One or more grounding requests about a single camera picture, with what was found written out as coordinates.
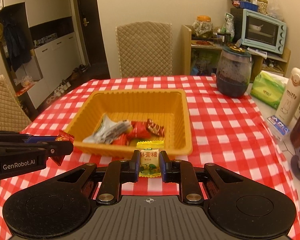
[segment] candy wrapper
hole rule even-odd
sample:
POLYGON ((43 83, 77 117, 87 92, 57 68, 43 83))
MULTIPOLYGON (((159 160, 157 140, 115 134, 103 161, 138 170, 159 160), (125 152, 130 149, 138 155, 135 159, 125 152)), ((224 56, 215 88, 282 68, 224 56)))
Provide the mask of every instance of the candy wrapper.
POLYGON ((151 119, 148 119, 148 121, 146 123, 146 127, 149 132, 151 132, 157 136, 164 137, 164 127, 155 124, 151 119))
POLYGON ((130 121, 124 120, 119 122, 113 122, 106 114, 104 114, 99 129, 92 135, 83 139, 82 142, 111 144, 130 127, 130 121))
POLYGON ((137 143, 137 148, 141 153, 140 177, 154 178, 161 176, 159 153, 163 146, 163 141, 147 141, 137 143))
POLYGON ((129 145, 127 135, 123 133, 116 140, 112 142, 112 145, 125 145, 125 146, 129 145))
MULTIPOLYGON (((74 136, 66 133, 65 131, 59 130, 59 134, 56 137, 55 141, 71 141, 73 143, 74 136)), ((58 166, 61 166, 65 156, 53 156, 50 157, 58 166)))
POLYGON ((129 141, 132 139, 149 139, 151 134, 148 132, 146 122, 131 122, 133 130, 127 134, 129 141))

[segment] dark floor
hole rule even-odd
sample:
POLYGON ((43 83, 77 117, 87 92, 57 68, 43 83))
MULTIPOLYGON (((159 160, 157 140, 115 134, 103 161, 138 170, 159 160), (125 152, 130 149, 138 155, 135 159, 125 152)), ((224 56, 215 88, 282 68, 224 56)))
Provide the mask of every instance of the dark floor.
MULTIPOLYGON (((97 63, 93 64, 92 66, 88 67, 88 69, 80 75, 76 80, 70 81, 71 87, 64 93, 63 95, 69 93, 71 90, 76 89, 77 87, 81 86, 85 82, 88 82, 91 79, 103 80, 109 79, 109 69, 107 63, 97 63)), ((46 108, 48 108, 53 102, 47 104, 46 101, 49 97, 51 97, 54 93, 51 93, 46 100, 39 105, 37 108, 38 114, 41 114, 46 108)), ((31 116, 31 121, 35 119, 37 116, 31 116)))

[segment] silver bolt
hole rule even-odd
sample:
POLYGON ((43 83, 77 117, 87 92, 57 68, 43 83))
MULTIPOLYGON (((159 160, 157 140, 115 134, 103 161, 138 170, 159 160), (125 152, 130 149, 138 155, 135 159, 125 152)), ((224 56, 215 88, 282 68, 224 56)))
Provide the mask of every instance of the silver bolt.
POLYGON ((202 197, 199 194, 192 193, 186 196, 186 199, 189 201, 199 201, 202 197))
POLYGON ((114 199, 114 196, 112 194, 104 193, 99 196, 99 199, 101 201, 111 201, 114 199))

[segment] yellow plastic basket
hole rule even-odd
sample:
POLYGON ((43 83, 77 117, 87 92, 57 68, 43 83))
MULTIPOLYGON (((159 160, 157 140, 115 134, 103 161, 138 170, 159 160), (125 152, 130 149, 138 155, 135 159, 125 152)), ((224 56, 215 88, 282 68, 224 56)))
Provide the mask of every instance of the yellow plastic basket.
POLYGON ((85 153, 130 157, 136 143, 117 146, 82 142, 99 128, 105 113, 115 122, 150 118, 165 129, 164 138, 153 136, 150 140, 164 140, 164 150, 168 155, 189 155, 192 152, 186 93, 182 89, 93 92, 66 129, 74 135, 74 146, 85 153))

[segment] chair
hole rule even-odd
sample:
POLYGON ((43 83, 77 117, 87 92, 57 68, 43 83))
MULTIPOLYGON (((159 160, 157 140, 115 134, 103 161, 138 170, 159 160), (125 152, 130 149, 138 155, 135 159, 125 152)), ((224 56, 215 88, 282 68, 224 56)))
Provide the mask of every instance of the chair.
POLYGON ((3 75, 0 76, 0 130, 22 131, 31 121, 17 103, 3 75))
POLYGON ((115 30, 122 78, 172 75, 172 25, 135 22, 115 30))

